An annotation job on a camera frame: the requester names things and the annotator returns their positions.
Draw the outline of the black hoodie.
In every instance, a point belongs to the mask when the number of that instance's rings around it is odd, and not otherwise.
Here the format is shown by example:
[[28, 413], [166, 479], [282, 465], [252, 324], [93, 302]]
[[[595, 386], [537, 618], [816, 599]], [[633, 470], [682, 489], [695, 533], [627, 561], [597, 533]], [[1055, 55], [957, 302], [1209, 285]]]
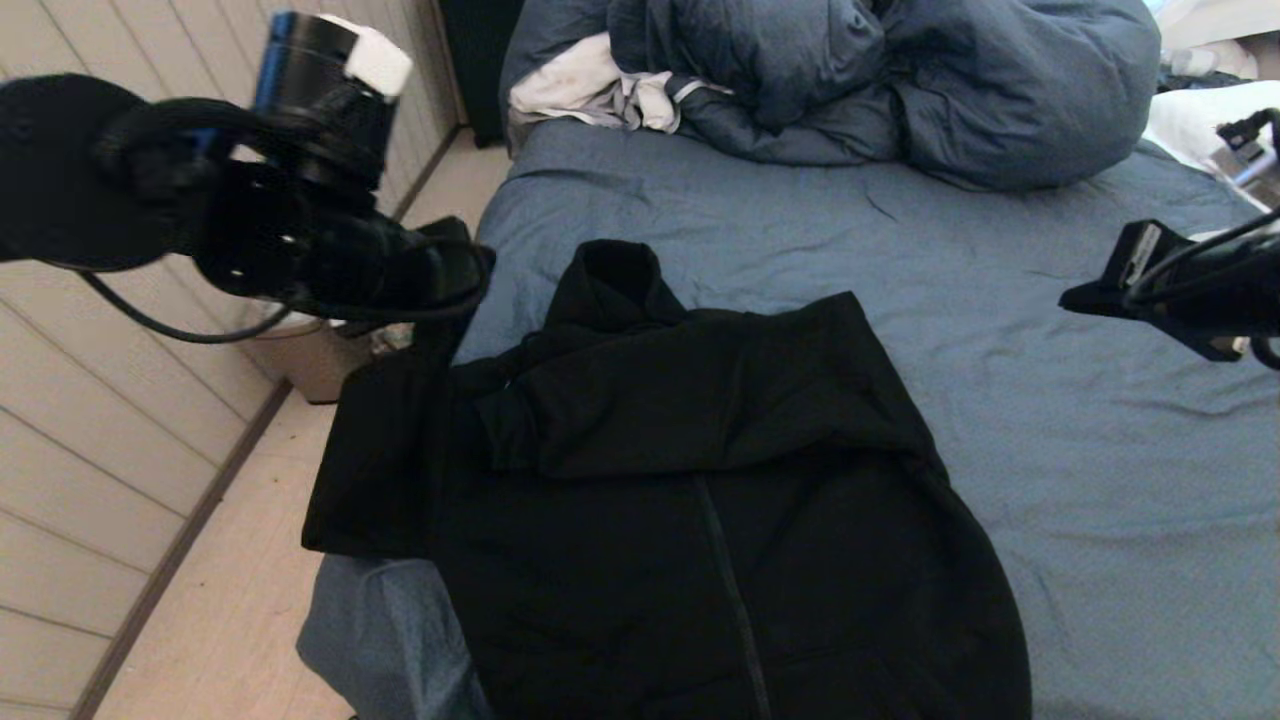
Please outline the black hoodie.
[[685, 307], [577, 247], [539, 331], [346, 383], [302, 546], [425, 559], [500, 720], [1032, 720], [995, 548], [852, 293]]

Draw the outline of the blue-sheeted bed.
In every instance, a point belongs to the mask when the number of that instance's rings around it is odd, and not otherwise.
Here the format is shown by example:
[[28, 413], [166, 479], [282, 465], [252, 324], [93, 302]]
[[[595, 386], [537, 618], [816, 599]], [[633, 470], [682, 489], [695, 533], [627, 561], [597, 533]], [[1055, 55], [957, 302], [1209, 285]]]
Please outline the blue-sheeted bed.
[[[650, 247], [687, 309], [852, 293], [1007, 578], [1032, 720], [1280, 720], [1280, 375], [1059, 305], [1135, 217], [1251, 213], [1149, 145], [1066, 188], [979, 193], [553, 120], [481, 219], [486, 300], [443, 325], [457, 366], [504, 354], [596, 240]], [[425, 559], [326, 553], [298, 651], [358, 720], [500, 720]]]

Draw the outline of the white pillow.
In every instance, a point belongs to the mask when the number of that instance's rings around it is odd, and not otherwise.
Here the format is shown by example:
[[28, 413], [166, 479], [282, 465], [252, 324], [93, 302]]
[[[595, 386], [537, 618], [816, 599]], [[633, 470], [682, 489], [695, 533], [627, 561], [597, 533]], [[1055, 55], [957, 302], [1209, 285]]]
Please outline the white pillow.
[[1142, 138], [1183, 164], [1235, 178], [1251, 158], [1238, 156], [1219, 131], [1268, 109], [1280, 109], [1280, 81], [1170, 91], [1153, 97]]

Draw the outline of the brown trash bin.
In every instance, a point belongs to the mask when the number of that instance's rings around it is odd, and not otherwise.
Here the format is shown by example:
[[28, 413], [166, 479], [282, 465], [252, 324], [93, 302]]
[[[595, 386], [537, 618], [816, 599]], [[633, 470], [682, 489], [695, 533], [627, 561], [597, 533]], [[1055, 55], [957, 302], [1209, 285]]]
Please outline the brown trash bin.
[[337, 404], [346, 378], [372, 360], [367, 336], [344, 337], [329, 320], [301, 314], [243, 345], [311, 405]]

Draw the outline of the black cabinet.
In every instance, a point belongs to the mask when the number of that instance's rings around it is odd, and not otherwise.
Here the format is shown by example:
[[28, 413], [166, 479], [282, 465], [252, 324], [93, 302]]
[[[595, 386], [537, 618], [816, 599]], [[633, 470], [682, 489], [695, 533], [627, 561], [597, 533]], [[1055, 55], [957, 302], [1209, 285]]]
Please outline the black cabinet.
[[500, 70], [524, 0], [436, 0], [465, 124], [479, 149], [503, 141]]

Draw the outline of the dark blue duvet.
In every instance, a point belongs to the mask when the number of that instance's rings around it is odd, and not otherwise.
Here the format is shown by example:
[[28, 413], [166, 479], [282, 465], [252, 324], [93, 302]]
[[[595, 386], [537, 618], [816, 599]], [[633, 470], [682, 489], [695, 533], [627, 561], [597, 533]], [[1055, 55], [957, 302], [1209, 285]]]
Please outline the dark blue duvet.
[[605, 32], [621, 70], [700, 78], [675, 133], [786, 167], [900, 163], [969, 190], [1075, 183], [1142, 136], [1161, 35], [1143, 0], [527, 0], [499, 102]]

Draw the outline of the beige crumpled item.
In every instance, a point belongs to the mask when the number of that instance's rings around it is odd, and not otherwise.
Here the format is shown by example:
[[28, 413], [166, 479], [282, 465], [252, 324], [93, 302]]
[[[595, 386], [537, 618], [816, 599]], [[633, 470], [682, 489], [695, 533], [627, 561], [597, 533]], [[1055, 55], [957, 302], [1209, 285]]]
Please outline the beige crumpled item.
[[1239, 41], [1222, 40], [1194, 47], [1162, 50], [1160, 73], [1161, 79], [1199, 79], [1211, 76], [1258, 79], [1260, 63]]

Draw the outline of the crumpled white garment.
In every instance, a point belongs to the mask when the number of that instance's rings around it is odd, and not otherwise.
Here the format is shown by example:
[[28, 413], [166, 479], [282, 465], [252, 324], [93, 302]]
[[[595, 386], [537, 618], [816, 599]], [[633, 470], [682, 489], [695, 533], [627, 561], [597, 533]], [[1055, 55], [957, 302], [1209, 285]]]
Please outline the crumpled white garment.
[[536, 124], [572, 119], [609, 129], [649, 129], [675, 133], [682, 120], [681, 102], [698, 90], [727, 96], [733, 91], [700, 78], [667, 91], [675, 78], [660, 73], [628, 73], [616, 64], [611, 37], [588, 36], [525, 76], [508, 94], [507, 136], [518, 143]]

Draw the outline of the white blanket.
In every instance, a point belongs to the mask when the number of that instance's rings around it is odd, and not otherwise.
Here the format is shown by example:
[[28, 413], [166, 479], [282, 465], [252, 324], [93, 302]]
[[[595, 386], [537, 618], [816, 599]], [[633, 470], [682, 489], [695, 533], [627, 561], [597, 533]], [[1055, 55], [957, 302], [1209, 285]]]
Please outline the white blanket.
[[1280, 31], [1280, 0], [1164, 0], [1155, 12], [1166, 50]]

